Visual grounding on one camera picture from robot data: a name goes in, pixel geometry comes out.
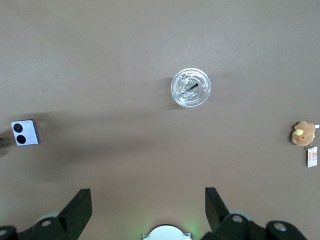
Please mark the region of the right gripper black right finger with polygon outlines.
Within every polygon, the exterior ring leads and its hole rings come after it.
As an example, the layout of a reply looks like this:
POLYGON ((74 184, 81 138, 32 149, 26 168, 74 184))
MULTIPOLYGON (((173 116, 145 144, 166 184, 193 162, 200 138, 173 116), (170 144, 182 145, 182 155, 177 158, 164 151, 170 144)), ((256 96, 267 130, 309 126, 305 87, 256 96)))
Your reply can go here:
POLYGON ((269 221, 257 225, 242 214, 230 213, 215 187, 205 189, 205 214, 211 231, 203 240, 305 240, 306 237, 291 223, 269 221))

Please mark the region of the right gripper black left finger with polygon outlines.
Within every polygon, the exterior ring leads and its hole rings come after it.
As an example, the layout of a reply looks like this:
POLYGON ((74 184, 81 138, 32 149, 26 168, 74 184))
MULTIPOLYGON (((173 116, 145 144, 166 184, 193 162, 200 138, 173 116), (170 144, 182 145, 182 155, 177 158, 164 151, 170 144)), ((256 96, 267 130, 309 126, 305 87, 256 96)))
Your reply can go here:
POLYGON ((2 240, 77 240, 92 216, 92 196, 83 188, 57 215, 41 218, 30 228, 18 232, 12 225, 0 227, 2 240))

